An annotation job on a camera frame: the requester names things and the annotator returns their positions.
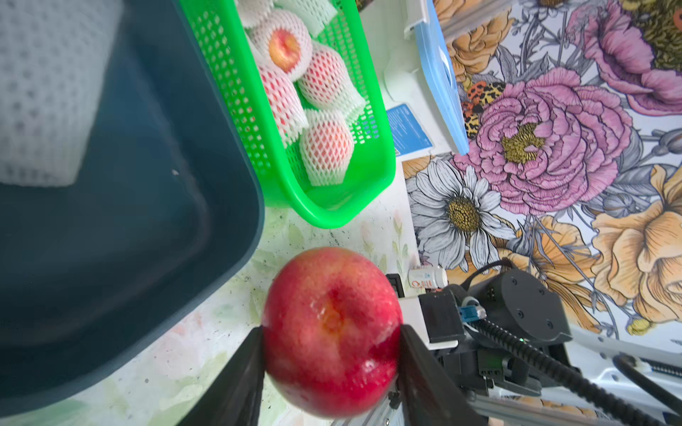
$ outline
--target cable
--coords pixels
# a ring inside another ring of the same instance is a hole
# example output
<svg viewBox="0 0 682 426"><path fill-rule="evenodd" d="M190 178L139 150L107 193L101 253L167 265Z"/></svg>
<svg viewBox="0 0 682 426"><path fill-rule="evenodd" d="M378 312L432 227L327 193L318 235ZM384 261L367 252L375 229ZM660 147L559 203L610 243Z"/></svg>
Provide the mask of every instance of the cable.
<svg viewBox="0 0 682 426"><path fill-rule="evenodd" d="M677 377L682 378L682 368L680 368L680 367L675 367L674 365L660 363L658 361L654 361L651 359L642 358L642 361L649 364L651 366L651 369L653 371L656 371L657 373L670 374L671 376L677 376Z"/></svg>
<svg viewBox="0 0 682 426"><path fill-rule="evenodd" d="M483 273L484 271L487 271L490 268L494 267L507 267L511 269L516 269L516 265L509 260L508 258L502 258L500 260L495 260L494 262L488 263L486 266L482 267L481 269L477 269L476 272L468 276L464 282L460 285L460 287L464 288L466 291L469 291L469 287L471 286L471 282L473 281L474 278L476 278L478 275Z"/></svg>
<svg viewBox="0 0 682 426"><path fill-rule="evenodd" d="M469 324L482 335L500 345L502 349L526 361L561 386L601 408L624 424L630 426L664 426L662 422L631 406L605 389L600 388L582 377L577 371L545 355L492 322L478 320Z"/></svg>
<svg viewBox="0 0 682 426"><path fill-rule="evenodd" d="M635 358L630 355L620 354L613 357L613 365L616 366L619 372L642 388L643 391L658 399L662 404L665 404L677 414L682 415L682 401L637 371L633 366L634 363Z"/></svg>

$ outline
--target blue label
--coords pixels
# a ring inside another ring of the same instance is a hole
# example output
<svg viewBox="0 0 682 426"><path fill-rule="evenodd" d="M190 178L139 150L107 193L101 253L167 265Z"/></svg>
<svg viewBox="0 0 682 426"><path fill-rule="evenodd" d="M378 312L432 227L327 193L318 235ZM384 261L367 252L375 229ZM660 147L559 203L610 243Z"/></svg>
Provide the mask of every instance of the blue label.
<svg viewBox="0 0 682 426"><path fill-rule="evenodd" d="M407 104L398 105L386 113L396 146L396 157L433 147Z"/></svg>

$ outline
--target small white bottle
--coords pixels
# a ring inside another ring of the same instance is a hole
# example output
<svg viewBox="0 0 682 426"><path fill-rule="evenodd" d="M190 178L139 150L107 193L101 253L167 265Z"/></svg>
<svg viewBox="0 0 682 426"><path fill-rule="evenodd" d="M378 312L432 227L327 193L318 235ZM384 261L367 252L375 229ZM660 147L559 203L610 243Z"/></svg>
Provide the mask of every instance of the small white bottle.
<svg viewBox="0 0 682 426"><path fill-rule="evenodd" d="M407 273L412 288L444 288L447 287L447 273L441 267L422 267Z"/></svg>

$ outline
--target flower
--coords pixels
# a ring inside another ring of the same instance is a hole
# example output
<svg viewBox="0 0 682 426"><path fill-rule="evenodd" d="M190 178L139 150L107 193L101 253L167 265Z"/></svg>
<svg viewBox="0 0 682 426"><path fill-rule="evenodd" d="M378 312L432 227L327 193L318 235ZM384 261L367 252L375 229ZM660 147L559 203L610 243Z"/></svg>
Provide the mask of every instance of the flower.
<svg viewBox="0 0 682 426"><path fill-rule="evenodd" d="M459 265L468 270L467 242L476 269L499 260L490 237L510 239L514 231L490 214L500 205L500 194L488 191L487 180L477 179L473 168L462 180L448 161L436 158L417 173L415 186L408 191L420 250L446 269Z"/></svg>
<svg viewBox="0 0 682 426"><path fill-rule="evenodd" d="M635 201L630 194L608 194L603 201L604 212L613 217L625 217L636 211Z"/></svg>
<svg viewBox="0 0 682 426"><path fill-rule="evenodd" d="M625 330L627 330L627 332L630 335L643 336L654 327L656 327L656 324L654 324L653 322L635 316L634 318L631 317L627 321L627 326L625 326Z"/></svg>
<svg viewBox="0 0 682 426"><path fill-rule="evenodd" d="M521 6L530 15L537 14L538 19L544 20L548 16L554 18L559 12L567 12L586 0L521 0Z"/></svg>
<svg viewBox="0 0 682 426"><path fill-rule="evenodd" d="M409 159L402 162L402 174L405 179L410 179L411 177L417 176L418 172L421 172L428 166L433 157L427 155L425 157L419 157L414 159Z"/></svg>
<svg viewBox="0 0 682 426"><path fill-rule="evenodd" d="M651 4L656 3L656 0L621 0L623 9L628 12L635 12L639 9L646 9Z"/></svg>
<svg viewBox="0 0 682 426"><path fill-rule="evenodd" d="M682 129L674 129L663 133L658 141L657 148L663 151L660 155L667 153L682 154Z"/></svg>
<svg viewBox="0 0 682 426"><path fill-rule="evenodd" d="M483 0L434 0L438 21L443 24L452 19L455 14L477 7Z"/></svg>
<svg viewBox="0 0 682 426"><path fill-rule="evenodd" d="M682 169L666 181L651 171L661 200L641 213L614 218L604 213L592 227L602 257L593 267L595 288L623 306L633 299L637 314L651 322L682 319Z"/></svg>
<svg viewBox="0 0 682 426"><path fill-rule="evenodd" d="M672 7L670 1L660 3ZM602 80L627 96L633 110L677 115L682 113L682 33L673 12L633 22L617 0L602 7L585 4L571 14L566 34L596 61Z"/></svg>
<svg viewBox="0 0 682 426"><path fill-rule="evenodd" d="M448 44L447 49L458 82L463 82L467 76L483 72L488 67L490 58L507 37L512 23L514 20L509 18L508 10Z"/></svg>
<svg viewBox="0 0 682 426"><path fill-rule="evenodd" d="M554 68L536 80L507 84L479 116L480 129L460 170L473 166L512 213L543 214L604 191L630 142L632 118L620 98L580 86L574 71Z"/></svg>

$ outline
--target floral wallpaper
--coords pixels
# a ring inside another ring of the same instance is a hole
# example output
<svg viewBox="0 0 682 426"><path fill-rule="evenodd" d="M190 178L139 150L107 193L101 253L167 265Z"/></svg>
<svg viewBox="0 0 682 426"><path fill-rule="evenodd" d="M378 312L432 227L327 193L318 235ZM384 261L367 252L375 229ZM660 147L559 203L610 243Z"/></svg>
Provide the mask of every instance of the floral wallpaper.
<svg viewBox="0 0 682 426"><path fill-rule="evenodd" d="M682 352L682 1L521 0L449 51L470 151L403 165L422 262L507 257L582 328Z"/></svg>

